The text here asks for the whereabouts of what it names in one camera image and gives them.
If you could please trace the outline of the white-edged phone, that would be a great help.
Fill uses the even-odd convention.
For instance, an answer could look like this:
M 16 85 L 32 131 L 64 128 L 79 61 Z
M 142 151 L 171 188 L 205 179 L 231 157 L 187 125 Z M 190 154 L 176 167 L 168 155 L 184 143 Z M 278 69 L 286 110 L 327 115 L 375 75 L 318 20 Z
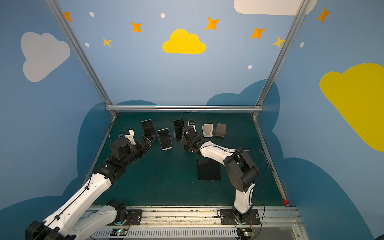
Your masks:
M 158 130 L 158 137 L 163 151 L 170 150 L 173 147 L 170 131 L 168 128 Z

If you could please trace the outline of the white phone stand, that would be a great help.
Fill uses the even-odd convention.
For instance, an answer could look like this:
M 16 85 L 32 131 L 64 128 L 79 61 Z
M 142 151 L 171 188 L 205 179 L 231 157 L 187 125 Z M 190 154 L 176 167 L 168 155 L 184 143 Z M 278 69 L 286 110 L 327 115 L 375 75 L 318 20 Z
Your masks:
M 213 131 L 214 131 L 214 125 L 213 124 L 204 124 L 202 126 L 202 130 L 203 130 L 204 138 L 212 138 L 213 137 Z

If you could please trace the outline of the round wooden phone stand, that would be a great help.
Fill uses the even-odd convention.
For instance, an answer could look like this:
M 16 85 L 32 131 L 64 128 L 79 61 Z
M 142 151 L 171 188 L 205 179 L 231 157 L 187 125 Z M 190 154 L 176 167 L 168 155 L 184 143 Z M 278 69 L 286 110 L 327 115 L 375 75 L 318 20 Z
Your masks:
M 227 134 L 227 125 L 222 124 L 222 123 L 218 123 L 216 125 L 214 134 L 215 134 L 216 138 L 221 138 L 221 139 L 225 138 L 225 136 Z

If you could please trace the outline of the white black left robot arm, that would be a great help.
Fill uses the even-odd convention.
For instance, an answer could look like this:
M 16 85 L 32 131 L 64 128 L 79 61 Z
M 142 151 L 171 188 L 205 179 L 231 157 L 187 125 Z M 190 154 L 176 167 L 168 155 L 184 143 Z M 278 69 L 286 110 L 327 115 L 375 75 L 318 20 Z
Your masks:
M 95 200 L 108 190 L 154 144 L 156 135 L 143 135 L 134 140 L 134 132 L 126 131 L 110 144 L 109 157 L 95 169 L 86 183 L 58 210 L 42 222 L 33 221 L 25 230 L 27 240 L 86 240 L 100 228 L 123 223 L 126 205 L 111 201 L 83 221 L 81 216 Z

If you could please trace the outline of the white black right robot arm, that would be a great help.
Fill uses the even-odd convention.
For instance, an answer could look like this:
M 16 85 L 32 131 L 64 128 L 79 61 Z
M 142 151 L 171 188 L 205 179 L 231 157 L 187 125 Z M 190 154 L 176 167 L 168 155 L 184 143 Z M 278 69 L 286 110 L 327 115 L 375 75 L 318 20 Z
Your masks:
M 228 149 L 202 140 L 192 125 L 182 129 L 182 143 L 186 151 L 225 166 L 230 182 L 236 189 L 234 219 L 238 224 L 245 224 L 253 210 L 252 193 L 260 175 L 248 152 L 242 148 Z

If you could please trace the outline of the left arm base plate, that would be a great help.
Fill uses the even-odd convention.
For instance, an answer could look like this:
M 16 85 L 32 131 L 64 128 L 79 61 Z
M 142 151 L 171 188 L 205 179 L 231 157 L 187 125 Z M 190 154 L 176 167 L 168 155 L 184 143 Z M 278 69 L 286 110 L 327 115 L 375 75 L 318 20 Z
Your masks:
M 142 214 L 143 211 L 138 209 L 119 210 L 116 220 L 112 225 L 138 226 L 141 223 Z

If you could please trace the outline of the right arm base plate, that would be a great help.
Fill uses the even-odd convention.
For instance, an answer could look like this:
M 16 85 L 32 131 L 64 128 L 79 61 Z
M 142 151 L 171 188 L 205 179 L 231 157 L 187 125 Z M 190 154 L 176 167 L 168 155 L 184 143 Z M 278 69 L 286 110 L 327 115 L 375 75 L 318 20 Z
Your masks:
M 221 220 L 222 225 L 260 225 L 261 215 L 258 210 L 251 209 L 250 212 L 243 216 L 236 214 L 233 209 L 220 209 L 217 215 Z

